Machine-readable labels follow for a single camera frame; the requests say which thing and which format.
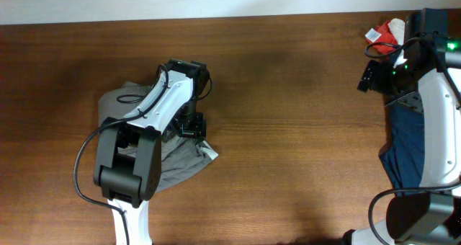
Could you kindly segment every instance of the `red cloth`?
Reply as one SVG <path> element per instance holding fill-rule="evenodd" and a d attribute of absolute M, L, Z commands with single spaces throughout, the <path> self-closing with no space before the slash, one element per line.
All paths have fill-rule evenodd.
<path fill-rule="evenodd" d="M 375 30 L 381 34 L 381 37 L 379 37 L 375 43 L 391 43 L 391 44 L 398 44 L 397 40 L 395 39 L 394 35 L 390 32 L 389 29 L 389 24 L 390 21 L 385 22 L 381 26 L 376 26 Z M 387 54 L 393 50 L 395 50 L 392 47 L 384 46 L 384 45 L 376 45 L 373 46 L 377 51 L 379 51 L 382 54 Z"/>

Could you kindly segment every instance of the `robotic arm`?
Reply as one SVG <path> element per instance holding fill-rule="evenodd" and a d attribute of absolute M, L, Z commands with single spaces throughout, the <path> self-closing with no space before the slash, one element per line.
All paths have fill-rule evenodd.
<path fill-rule="evenodd" d="M 352 244 L 458 244 L 461 242 L 461 41 L 447 36 L 447 13 L 424 9 L 406 21 L 405 61 L 370 61 L 358 89 L 398 100 L 418 91 L 424 107 L 424 171 L 419 188 L 388 190 L 370 205 L 370 228 L 352 233 Z M 394 197 L 386 221 L 372 222 L 372 208 L 384 195 Z"/>
<path fill-rule="evenodd" d="M 158 83 L 124 116 L 126 121 L 105 128 L 99 136 L 93 178 L 108 203 L 124 212 L 113 210 L 117 245 L 152 244 L 148 201 L 160 181 L 162 136 L 206 136 L 206 122 L 195 107 L 208 81 L 211 84 L 207 66 L 171 60 L 159 68 Z M 119 121 L 108 117 L 103 125 Z M 121 152 L 128 146 L 138 148 L 135 158 Z"/>

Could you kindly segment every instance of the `wooden table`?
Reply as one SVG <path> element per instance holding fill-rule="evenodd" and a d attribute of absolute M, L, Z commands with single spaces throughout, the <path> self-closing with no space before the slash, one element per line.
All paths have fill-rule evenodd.
<path fill-rule="evenodd" d="M 153 197 L 156 244 L 276 244 L 366 228 L 370 200 L 390 183 L 377 157 L 382 98 L 356 90 L 364 34 L 409 13 L 0 27 L 0 244 L 115 243 L 111 212 L 73 189 L 75 155 L 97 126 L 98 98 L 125 81 L 151 84 L 170 58 L 208 64 L 215 90 L 198 110 L 220 155 Z M 461 32 L 461 12 L 449 14 Z M 101 199 L 96 146 L 79 178 Z"/>

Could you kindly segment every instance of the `clothing label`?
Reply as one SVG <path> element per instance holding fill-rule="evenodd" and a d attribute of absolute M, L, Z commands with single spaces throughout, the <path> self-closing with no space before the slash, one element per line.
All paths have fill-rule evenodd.
<path fill-rule="evenodd" d="M 372 28 L 369 32 L 367 32 L 365 37 L 372 43 L 374 43 L 377 39 L 381 37 L 381 34 Z"/>

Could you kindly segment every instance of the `dark blue garment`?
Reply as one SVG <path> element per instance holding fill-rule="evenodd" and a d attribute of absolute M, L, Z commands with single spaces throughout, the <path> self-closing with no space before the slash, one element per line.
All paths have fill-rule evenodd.
<path fill-rule="evenodd" d="M 418 187 L 424 168 L 424 116 L 400 104 L 390 108 L 392 146 L 380 159 L 394 188 Z"/>

